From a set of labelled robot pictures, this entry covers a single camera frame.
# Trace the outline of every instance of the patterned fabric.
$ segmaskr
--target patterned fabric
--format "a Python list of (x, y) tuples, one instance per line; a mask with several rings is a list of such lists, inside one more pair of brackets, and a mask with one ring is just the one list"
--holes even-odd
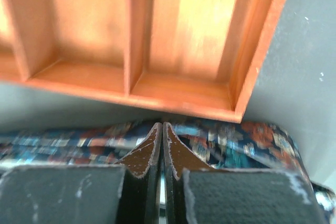
[(335, 193), (310, 182), (296, 143), (283, 129), (267, 123), (188, 118), (171, 123), (180, 140), (214, 168), (285, 168), (299, 172), (312, 185), (327, 222), (331, 222)]
[[(99, 129), (0, 133), (0, 167), (114, 163), (140, 144), (155, 122), (170, 122), (181, 141), (215, 168), (285, 168), (299, 172), (311, 183), (297, 145), (278, 126), (188, 117), (136, 121)], [(314, 183), (312, 188), (329, 221), (336, 206), (335, 194)]]

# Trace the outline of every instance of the shelf divider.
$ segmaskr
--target shelf divider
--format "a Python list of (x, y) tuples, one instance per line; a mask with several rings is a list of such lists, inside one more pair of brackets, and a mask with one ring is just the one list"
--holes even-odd
[(14, 27), (13, 51), (23, 80), (56, 61), (49, 0), (7, 0)]
[(129, 0), (128, 39), (125, 50), (125, 92), (131, 93), (145, 71), (145, 59), (150, 50), (153, 0)]

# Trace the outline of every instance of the orange wooden box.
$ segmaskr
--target orange wooden box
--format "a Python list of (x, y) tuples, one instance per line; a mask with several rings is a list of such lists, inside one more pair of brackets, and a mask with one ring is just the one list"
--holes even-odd
[(0, 79), (240, 122), (286, 0), (0, 0)]

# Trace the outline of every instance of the wooden shelf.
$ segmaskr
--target wooden shelf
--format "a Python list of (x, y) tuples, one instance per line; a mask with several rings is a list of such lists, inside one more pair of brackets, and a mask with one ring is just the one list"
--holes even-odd
[(92, 90), (109, 91), (123, 95), (123, 70), (114, 66), (94, 63), (78, 63), (60, 60), (31, 79), (69, 89), (81, 87)]
[(239, 122), (285, 1), (0, 0), (0, 79)]

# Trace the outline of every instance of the gray wall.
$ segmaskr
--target gray wall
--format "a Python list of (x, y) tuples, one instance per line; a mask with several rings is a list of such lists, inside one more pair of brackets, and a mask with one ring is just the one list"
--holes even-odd
[[(299, 143), (312, 179), (336, 190), (336, 0), (287, 0), (245, 119), (277, 123)], [(94, 126), (161, 115), (0, 86), (0, 130)]]

